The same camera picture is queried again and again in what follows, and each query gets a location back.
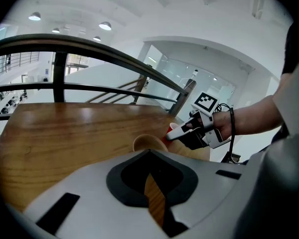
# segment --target wooden table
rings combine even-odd
[[[78,168],[132,152],[140,134],[162,138],[175,118],[158,106],[89,103],[21,104],[0,137],[0,192],[23,211]],[[174,141],[170,152],[209,160]]]

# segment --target human arm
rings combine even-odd
[[[290,73],[281,76],[279,87],[274,95],[283,89],[290,76]],[[251,106],[234,110],[236,135],[262,133],[282,124],[283,120],[274,104],[273,96],[267,96]],[[230,113],[214,113],[213,119],[214,126],[219,129],[223,139],[230,137]]]

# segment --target railing post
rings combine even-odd
[[[186,83],[186,86],[184,90],[186,91],[186,94],[180,93],[177,97],[177,103],[173,104],[173,106],[170,108],[169,113],[173,115],[174,117],[178,114],[180,109],[183,107],[184,103],[189,98],[191,92],[196,86],[196,82],[192,79],[189,79]]]
[[[64,102],[64,76],[67,53],[56,52],[53,73],[53,96],[56,103]]]
[[[137,92],[141,92],[142,91],[142,89],[143,89],[143,87],[145,85],[146,79],[147,79],[146,76],[140,75],[139,81],[138,81],[138,83],[136,85],[136,88],[135,88],[135,91],[137,91]],[[134,97],[134,102],[133,103],[136,104],[136,102],[138,101],[138,99],[139,99],[139,97]]]

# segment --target desk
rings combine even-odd
[[[158,106],[94,103],[20,104],[0,137],[0,192],[23,211],[78,168],[132,152],[140,134],[162,138],[175,118]],[[170,152],[209,160],[174,141]]]

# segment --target ceiling light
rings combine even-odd
[[[151,60],[151,61],[153,61],[153,62],[155,62],[155,63],[157,63],[155,60],[153,60],[151,57],[149,57],[149,59]]]
[[[41,15],[36,11],[30,15],[29,19],[38,21],[41,19]]]
[[[107,21],[104,21],[101,24],[99,24],[99,27],[102,28],[102,29],[104,29],[104,30],[107,30],[107,31],[109,31],[109,30],[112,29],[111,24],[109,22],[107,22]]]
[[[100,42],[100,41],[101,41],[101,38],[100,38],[99,36],[95,36],[95,37],[93,38],[93,40],[96,40],[96,41]]]
[[[52,30],[52,32],[53,32],[53,33],[59,33],[59,32],[60,32],[60,29],[56,27],[56,28],[54,28],[54,29]]]

